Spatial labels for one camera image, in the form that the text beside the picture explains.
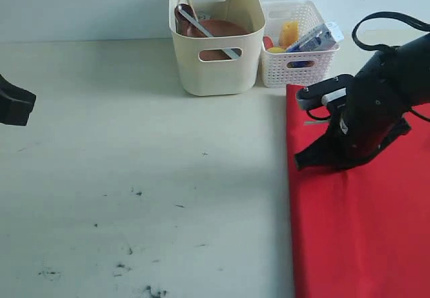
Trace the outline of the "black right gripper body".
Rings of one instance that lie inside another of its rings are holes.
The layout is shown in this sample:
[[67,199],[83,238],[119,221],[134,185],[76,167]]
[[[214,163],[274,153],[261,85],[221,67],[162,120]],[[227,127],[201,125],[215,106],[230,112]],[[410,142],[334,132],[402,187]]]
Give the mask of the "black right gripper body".
[[407,104],[392,90],[382,92],[346,88],[345,105],[339,109],[326,132],[331,166],[349,169],[375,158],[394,141],[396,125],[409,131],[402,119]]

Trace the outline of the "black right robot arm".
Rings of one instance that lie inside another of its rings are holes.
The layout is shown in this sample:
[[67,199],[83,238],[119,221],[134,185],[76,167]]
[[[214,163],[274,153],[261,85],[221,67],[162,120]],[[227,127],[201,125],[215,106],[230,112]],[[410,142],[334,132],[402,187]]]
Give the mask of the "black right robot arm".
[[404,114],[429,102],[429,35],[377,51],[356,75],[336,77],[296,93],[300,109],[325,107],[326,132],[295,154],[298,169],[349,169],[367,164],[411,130]]

